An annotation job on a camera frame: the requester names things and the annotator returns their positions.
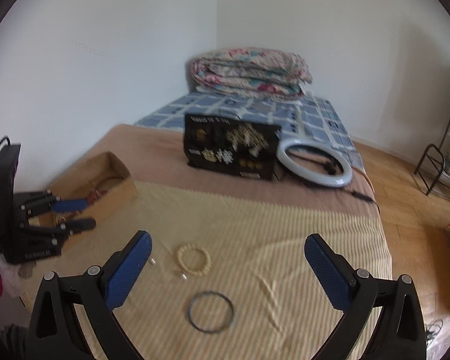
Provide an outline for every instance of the metal screw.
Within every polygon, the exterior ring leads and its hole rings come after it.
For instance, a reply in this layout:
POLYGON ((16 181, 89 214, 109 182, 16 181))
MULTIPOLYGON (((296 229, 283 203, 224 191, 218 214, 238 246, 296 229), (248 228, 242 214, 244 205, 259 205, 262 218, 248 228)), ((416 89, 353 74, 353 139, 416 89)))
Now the metal screw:
POLYGON ((412 283, 412 278, 407 275, 407 274, 403 274, 402 275, 402 281, 406 284, 411 284, 412 283))
POLYGON ((90 276, 98 275, 98 274, 100 273, 100 267, 99 267, 99 266, 96 266, 96 265, 93 265, 93 266, 91 266, 90 268, 88 268, 87 273, 88 273, 90 276))
POLYGON ((43 278, 44 278, 45 280, 52 280, 54 277, 55 277, 55 272, 52 272, 52 271, 47 272, 47 273, 43 276, 43 278))
POLYGON ((370 277, 370 273, 366 269, 363 269, 363 268, 358 269, 356 271, 356 275, 362 279, 368 279, 370 277))

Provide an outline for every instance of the bed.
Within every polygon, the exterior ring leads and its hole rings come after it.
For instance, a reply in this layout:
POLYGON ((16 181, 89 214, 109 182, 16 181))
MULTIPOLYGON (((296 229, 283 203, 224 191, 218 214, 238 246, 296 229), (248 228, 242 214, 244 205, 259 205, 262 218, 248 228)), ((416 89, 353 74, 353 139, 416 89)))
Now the bed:
POLYGON ((330 144, 353 167, 363 170, 363 162, 347 129, 332 104, 308 94, 293 102, 259 100, 237 95, 193 92, 140 119, 135 125, 183 131, 183 115, 197 113, 238 117, 282 126, 282 137, 306 137, 330 144))
MULTIPOLYGON (((280 123, 284 135, 317 136, 318 125, 323 131, 328 126, 330 144, 354 164, 350 188, 373 195, 360 156, 326 100, 290 104, 192 93, 137 126, 114 127, 85 156, 116 154, 139 197, 95 230, 74 236, 61 257, 39 261, 24 281, 24 304, 31 310, 46 271, 81 274, 103 264, 143 228, 154 240, 156 264, 145 266, 114 314, 145 359, 311 358, 341 312, 331 307, 303 256, 305 238, 319 232, 354 267, 391 279, 377 207, 344 190, 310 189, 291 178, 250 180, 189 167, 182 147, 184 112, 280 123), (175 252, 184 243, 210 253, 207 276, 180 278, 175 252), (235 305, 235 321, 221 334, 200 333, 186 319, 188 302, 202 290, 221 291, 235 305)), ((220 305, 208 306, 195 311, 199 324, 214 325, 223 317, 220 305)), ((105 359, 81 307, 77 314, 94 356, 105 359)), ((377 318, 374 309, 351 359, 360 357, 377 318)))

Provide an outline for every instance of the cardboard box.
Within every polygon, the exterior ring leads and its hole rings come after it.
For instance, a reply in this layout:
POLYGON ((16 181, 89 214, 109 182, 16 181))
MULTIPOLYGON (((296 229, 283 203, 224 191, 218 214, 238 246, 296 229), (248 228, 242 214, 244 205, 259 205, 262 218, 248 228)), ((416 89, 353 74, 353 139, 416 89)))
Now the cardboard box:
MULTIPOLYGON (((111 152, 104 152, 85 161, 78 162, 48 188, 55 196, 59 196, 64 200, 86 199, 90 192, 95 189, 107 190, 107 193, 99 200, 96 200, 73 218, 92 217, 97 222, 97 226, 138 195, 137 188, 127 167, 111 152)), ((54 218, 55 214, 49 212, 40 216, 39 221, 42 226, 53 226, 54 218)), ((79 238, 80 235, 70 237, 65 242, 64 249, 74 239, 79 238)))
POLYGON ((186 114, 183 150, 192 167, 271 180, 280 131, 279 125, 186 114))

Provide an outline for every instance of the folded quilt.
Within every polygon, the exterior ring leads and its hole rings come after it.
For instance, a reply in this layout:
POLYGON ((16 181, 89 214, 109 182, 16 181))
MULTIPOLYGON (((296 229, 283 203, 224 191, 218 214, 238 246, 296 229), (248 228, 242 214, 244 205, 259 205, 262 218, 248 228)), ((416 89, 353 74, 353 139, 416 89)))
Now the folded quilt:
POLYGON ((200 92, 294 100, 303 95, 312 77, 297 54, 256 47, 221 49, 192 63, 191 73, 200 92))

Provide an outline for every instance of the tan blanket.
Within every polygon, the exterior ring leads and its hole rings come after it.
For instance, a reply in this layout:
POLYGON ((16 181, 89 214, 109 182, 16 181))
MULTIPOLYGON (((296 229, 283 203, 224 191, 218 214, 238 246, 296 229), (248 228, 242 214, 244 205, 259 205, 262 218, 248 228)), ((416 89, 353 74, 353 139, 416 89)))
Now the tan blanket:
MULTIPOLYGON (((137 187, 135 202, 95 230, 78 235, 79 242, 66 248, 62 257, 38 262, 34 276, 24 282, 27 307, 46 271, 82 274, 89 266, 103 264, 143 228, 151 234, 156 264, 145 266, 125 305, 114 313, 145 359, 302 360, 313 356, 341 316, 304 258, 308 234, 319 232, 352 266, 365 267, 378 278, 392 276, 377 217, 143 182, 137 187), (207 276, 180 278, 175 252, 184 243, 196 243, 210 253, 207 276), (221 334, 200 333, 187 322, 187 305, 202 290, 221 291, 235 305, 235 321, 221 334)), ((79 315, 94 355, 105 359, 83 309, 79 315)), ((365 349, 377 317, 374 310, 352 359, 365 349)), ((216 326, 224 308, 212 301, 197 303, 195 318, 204 327, 216 326)))
POLYGON ((358 191, 373 197, 370 184, 358 171, 354 171, 353 181, 345 190, 307 188, 289 176, 281 182, 249 180, 189 167, 180 132, 129 125, 111 129, 87 156, 105 151, 120 158, 134 180, 257 202, 379 218, 375 204, 356 199, 349 193, 358 191))

